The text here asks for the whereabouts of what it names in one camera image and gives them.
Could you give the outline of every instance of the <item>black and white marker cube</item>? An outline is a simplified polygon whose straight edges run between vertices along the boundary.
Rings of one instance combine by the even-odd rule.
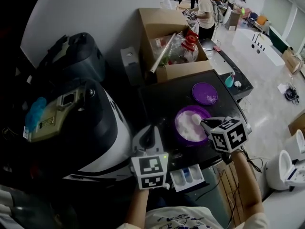
[[[216,150],[232,153],[248,141],[248,134],[242,120],[234,117],[211,130],[209,138]]]
[[[132,158],[139,189],[165,186],[168,153]]]

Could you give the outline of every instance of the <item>bathtub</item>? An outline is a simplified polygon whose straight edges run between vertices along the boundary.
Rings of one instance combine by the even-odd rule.
[[[257,36],[258,33],[252,30],[237,29],[232,44],[252,64],[253,70],[263,80],[268,80],[277,75],[285,62],[272,49],[267,37]]]

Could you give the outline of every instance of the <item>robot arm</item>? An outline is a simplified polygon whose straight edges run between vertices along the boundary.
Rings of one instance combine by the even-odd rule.
[[[155,187],[169,188],[165,183],[168,153],[163,145],[156,126],[149,125],[142,129],[132,141],[135,157],[132,157],[132,172],[137,178],[139,189]]]
[[[232,153],[248,141],[247,128],[238,117],[212,117],[200,122],[217,151]]]

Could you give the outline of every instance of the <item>black table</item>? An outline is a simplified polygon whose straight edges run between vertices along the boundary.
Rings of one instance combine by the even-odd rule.
[[[200,40],[200,44],[202,48],[204,48],[205,51],[211,51],[214,50],[214,46],[216,44],[210,40],[210,39],[202,39]],[[230,92],[234,96],[235,100],[237,102],[241,101],[244,97],[247,97],[250,92],[253,90],[252,84],[249,82],[247,77],[244,75],[244,73],[237,67],[237,65],[228,57],[228,55],[225,54],[224,51],[218,52],[224,60],[227,61],[227,63],[231,66],[232,71],[235,72],[235,81],[239,81],[242,86],[241,87],[235,87],[234,85],[230,88]],[[220,75],[220,78],[222,79],[223,82],[230,76],[231,73],[226,73]]]
[[[185,147],[175,137],[174,120],[179,110],[187,105],[200,105],[192,96],[193,86],[200,82],[211,84],[218,92],[216,103],[202,105],[211,116],[237,116],[246,121],[238,103],[215,70],[140,88],[139,96],[145,108],[147,124],[159,127],[164,150],[169,153],[168,171],[195,164],[204,169],[221,160],[212,142],[199,147]]]

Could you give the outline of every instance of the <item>white toilet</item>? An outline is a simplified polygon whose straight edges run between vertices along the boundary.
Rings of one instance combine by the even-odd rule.
[[[297,130],[296,133],[286,141],[285,148],[292,160],[305,159],[305,139],[301,130]]]
[[[294,166],[286,150],[266,163],[266,179],[270,188],[287,190],[292,187],[305,187],[305,166]]]

